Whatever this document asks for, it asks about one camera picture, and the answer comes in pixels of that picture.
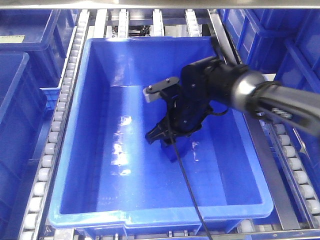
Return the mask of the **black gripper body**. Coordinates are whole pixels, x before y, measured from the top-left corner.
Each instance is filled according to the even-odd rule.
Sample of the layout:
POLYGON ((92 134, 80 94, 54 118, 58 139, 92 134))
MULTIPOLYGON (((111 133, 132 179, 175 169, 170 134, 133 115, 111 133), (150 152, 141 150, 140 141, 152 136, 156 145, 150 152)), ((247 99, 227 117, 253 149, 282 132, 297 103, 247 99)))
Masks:
POLYGON ((233 86, 248 71, 245 64, 226 64, 218 57, 207 57, 184 66, 177 93, 169 108, 169 125, 175 137, 189 136, 213 114, 211 101, 232 107, 233 86))

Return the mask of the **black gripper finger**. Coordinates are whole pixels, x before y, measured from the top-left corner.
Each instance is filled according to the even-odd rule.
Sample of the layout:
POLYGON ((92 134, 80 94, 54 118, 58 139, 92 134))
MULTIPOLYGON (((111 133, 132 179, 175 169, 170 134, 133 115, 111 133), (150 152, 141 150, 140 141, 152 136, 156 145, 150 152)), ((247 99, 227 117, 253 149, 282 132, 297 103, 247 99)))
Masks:
POLYGON ((154 128, 145 134, 145 139, 148 144, 152 144, 155 141, 165 140, 167 138, 167 127, 163 124, 156 124, 154 128))
POLYGON ((164 136, 163 142, 166 145, 172 145, 172 144, 175 144, 177 142, 177 138, 178 137, 179 137, 179 135, 175 134, 175 133, 173 135, 166 134, 164 136))

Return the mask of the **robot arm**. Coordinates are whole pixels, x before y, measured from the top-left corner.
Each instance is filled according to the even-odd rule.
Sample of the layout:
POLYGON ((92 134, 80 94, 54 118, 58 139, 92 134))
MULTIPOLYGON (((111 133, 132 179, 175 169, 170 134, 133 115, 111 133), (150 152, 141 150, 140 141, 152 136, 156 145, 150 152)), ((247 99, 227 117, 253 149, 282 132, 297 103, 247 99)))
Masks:
POLYGON ((146 87, 147 102, 163 99, 166 114, 146 133, 149 144, 172 144, 201 129, 214 114, 212 101, 256 119, 280 120, 315 137, 320 135, 320 96, 266 80, 245 64, 225 63, 207 57, 184 66, 179 77, 169 77, 146 87))

